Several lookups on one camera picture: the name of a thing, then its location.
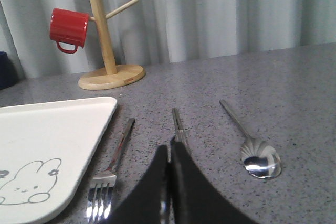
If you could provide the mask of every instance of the bunny illustration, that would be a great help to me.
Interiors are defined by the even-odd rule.
[[[0,205],[44,202],[57,182],[61,159],[34,161],[23,166],[15,177],[0,187]]]

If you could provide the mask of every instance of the spoon handle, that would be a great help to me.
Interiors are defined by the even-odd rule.
[[[246,136],[246,138],[253,138],[248,133],[248,131],[245,129],[245,127],[240,123],[240,120],[239,120],[238,116],[233,112],[233,110],[230,108],[230,106],[227,104],[227,102],[225,100],[220,100],[219,103],[226,110],[226,112],[231,116],[232,120],[237,124],[237,126],[239,127],[239,129]]]

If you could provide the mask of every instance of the speckled countertop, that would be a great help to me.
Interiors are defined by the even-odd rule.
[[[336,44],[147,66],[146,76],[111,90],[80,89],[81,74],[29,79],[0,91],[0,106],[109,96],[118,108],[69,206],[52,224],[86,223],[88,183],[109,163],[126,120],[136,122],[119,172],[124,199],[180,110],[191,155],[215,188],[259,223],[335,223]],[[251,133],[268,140],[281,175],[260,180],[240,161],[243,135],[219,105],[226,99]]]

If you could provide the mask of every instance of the white tray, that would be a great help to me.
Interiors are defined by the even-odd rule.
[[[117,107],[111,97],[0,108],[0,223],[46,223],[72,200]]]

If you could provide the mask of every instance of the shell-shaped spoon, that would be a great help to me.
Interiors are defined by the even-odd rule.
[[[275,178],[279,176],[281,173],[281,160],[276,150],[265,141],[252,137],[225,100],[220,100],[219,103],[245,135],[245,142],[240,147],[242,152],[241,160],[245,165],[245,169],[257,178]]]

